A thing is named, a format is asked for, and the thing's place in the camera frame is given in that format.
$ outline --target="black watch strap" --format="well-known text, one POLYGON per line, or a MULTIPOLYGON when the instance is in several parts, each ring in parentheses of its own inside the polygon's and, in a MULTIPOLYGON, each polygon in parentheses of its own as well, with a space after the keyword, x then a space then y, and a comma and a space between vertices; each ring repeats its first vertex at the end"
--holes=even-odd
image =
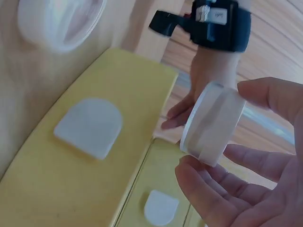
POLYGON ((190 39, 200 46, 244 52, 249 42, 250 24, 250 12, 239 8, 236 1, 195 0, 191 17, 157 11, 150 28, 170 37, 179 25, 190 33, 190 39))

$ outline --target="yellow surface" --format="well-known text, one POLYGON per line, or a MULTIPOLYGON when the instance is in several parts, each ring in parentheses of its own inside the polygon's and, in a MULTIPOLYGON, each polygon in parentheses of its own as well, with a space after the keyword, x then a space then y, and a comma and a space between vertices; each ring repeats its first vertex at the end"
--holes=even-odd
POLYGON ((120 50, 98 58, 27 139, 0 183, 1 227, 107 227, 116 221, 139 170, 176 73, 120 50), (53 136, 68 109, 105 98, 122 131, 103 161, 53 136))
POLYGON ((156 139, 152 143, 134 189, 125 205, 118 227, 152 227, 144 217, 144 205, 152 190, 179 199, 175 218, 166 227, 182 227, 189 209, 175 177, 175 167, 184 156, 177 145, 156 139))

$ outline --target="white label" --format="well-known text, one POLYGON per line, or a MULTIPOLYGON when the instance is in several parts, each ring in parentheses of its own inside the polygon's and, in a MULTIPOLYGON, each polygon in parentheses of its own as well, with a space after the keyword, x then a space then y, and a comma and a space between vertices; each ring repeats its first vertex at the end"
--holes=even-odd
POLYGON ((208 22, 226 25, 227 23, 227 9, 222 8, 210 8, 210 12, 208 13, 208 22))

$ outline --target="circular lid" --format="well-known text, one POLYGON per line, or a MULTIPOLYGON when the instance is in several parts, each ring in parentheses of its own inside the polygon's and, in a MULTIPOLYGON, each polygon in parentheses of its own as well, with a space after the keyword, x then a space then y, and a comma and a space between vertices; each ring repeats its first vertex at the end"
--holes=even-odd
POLYGON ((185 125, 180 149, 215 166, 240 119, 246 101, 239 93, 212 82, 198 98, 185 125))
POLYGON ((18 25, 29 41, 68 52, 90 35, 107 0, 20 0, 18 25))

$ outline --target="white plastic piece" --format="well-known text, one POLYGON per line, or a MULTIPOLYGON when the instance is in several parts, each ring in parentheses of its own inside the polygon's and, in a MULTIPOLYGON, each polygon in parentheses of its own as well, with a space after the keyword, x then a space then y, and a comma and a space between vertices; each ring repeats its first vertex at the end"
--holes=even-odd
POLYGON ((97 25, 107 0, 20 0, 18 26, 23 37, 52 52, 82 44, 97 25))
POLYGON ((84 99, 73 106, 54 135, 98 159, 105 159, 122 128, 122 116, 109 101, 84 99))
POLYGON ((242 115, 246 101, 231 88, 206 86, 185 125, 180 149, 216 166, 242 115))
POLYGON ((178 205, 178 199, 153 190, 145 204, 144 216, 154 226, 165 226, 174 219, 178 205))

